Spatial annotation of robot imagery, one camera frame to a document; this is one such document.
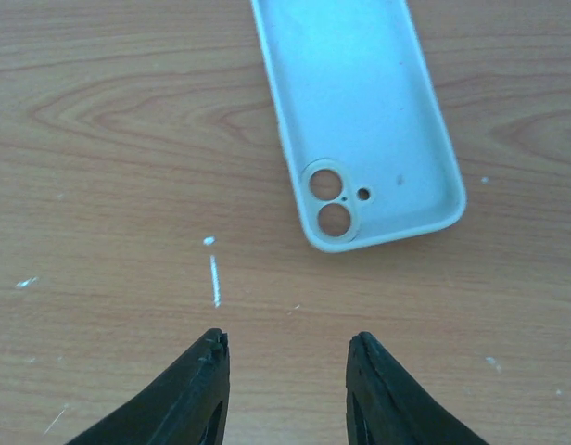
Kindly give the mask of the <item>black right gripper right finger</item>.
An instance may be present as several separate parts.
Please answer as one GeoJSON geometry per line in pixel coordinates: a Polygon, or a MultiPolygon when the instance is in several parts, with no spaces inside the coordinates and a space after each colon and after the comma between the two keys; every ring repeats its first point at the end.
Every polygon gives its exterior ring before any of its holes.
{"type": "Polygon", "coordinates": [[[444,409],[369,332],[349,343],[349,444],[483,444],[444,409]]]}

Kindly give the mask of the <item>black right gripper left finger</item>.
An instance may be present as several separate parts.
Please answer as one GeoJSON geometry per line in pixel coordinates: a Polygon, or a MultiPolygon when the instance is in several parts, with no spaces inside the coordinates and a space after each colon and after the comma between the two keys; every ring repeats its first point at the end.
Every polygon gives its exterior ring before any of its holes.
{"type": "Polygon", "coordinates": [[[142,391],[71,444],[221,444],[230,391],[228,335],[211,328],[142,391]]]}

